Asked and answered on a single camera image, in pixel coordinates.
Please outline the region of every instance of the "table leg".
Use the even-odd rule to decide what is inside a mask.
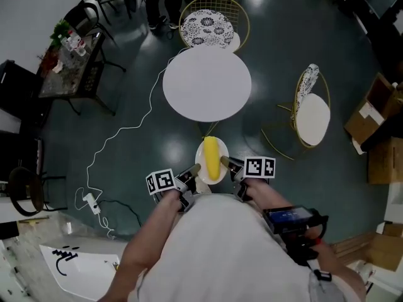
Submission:
[[[81,112],[78,112],[78,111],[74,108],[73,104],[71,104],[70,99],[68,98],[68,99],[66,99],[66,101],[70,104],[70,107],[72,108],[72,110],[73,110],[78,116],[80,116],[80,115],[81,115]]]
[[[105,64],[108,64],[108,65],[111,65],[111,66],[119,67],[124,73],[126,73],[126,68],[123,68],[121,65],[118,65],[118,64],[115,64],[115,63],[113,63],[113,62],[110,62],[109,60],[106,60],[106,57],[105,57],[105,54],[103,53],[102,48],[101,48],[101,55],[102,55],[103,62],[104,62]]]
[[[112,116],[116,115],[116,113],[112,111],[109,107],[107,107],[106,104],[102,102],[102,100],[97,95],[95,95],[93,100],[96,101],[103,109],[107,110],[107,112],[111,113]]]

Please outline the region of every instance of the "black cable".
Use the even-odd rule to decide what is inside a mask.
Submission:
[[[121,204],[122,206],[127,207],[136,216],[137,222],[139,223],[140,227],[142,226],[141,221],[140,221],[140,216],[128,204],[124,204],[119,200],[106,200],[106,199],[103,199],[103,200],[100,200],[98,202],[98,206],[103,202],[106,202],[106,203],[118,203],[118,204]]]

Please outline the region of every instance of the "white shirt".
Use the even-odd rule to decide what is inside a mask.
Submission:
[[[257,211],[226,195],[197,198],[144,274],[129,301],[310,301],[310,269],[294,263]],[[342,282],[346,300],[359,301]]]

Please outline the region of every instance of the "person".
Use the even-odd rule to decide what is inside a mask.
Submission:
[[[158,4],[159,0],[145,0],[145,10],[147,11],[147,20],[151,30],[156,30],[166,21],[166,17],[159,14]],[[165,0],[165,8],[169,15],[169,27],[172,30],[179,28],[181,5],[182,0]]]
[[[364,301],[361,277],[323,241],[312,249],[342,295],[318,298],[309,284],[312,271],[294,263],[260,215],[291,204],[264,181],[245,180],[250,204],[230,195],[200,194],[180,219],[179,192],[166,192],[126,246],[100,301]],[[305,236],[317,238],[318,232],[310,228]]]

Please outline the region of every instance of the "black and white patterned cushion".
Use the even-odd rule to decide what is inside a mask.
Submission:
[[[226,48],[234,37],[231,22],[214,10],[198,10],[183,21],[181,32],[190,47],[206,45]]]

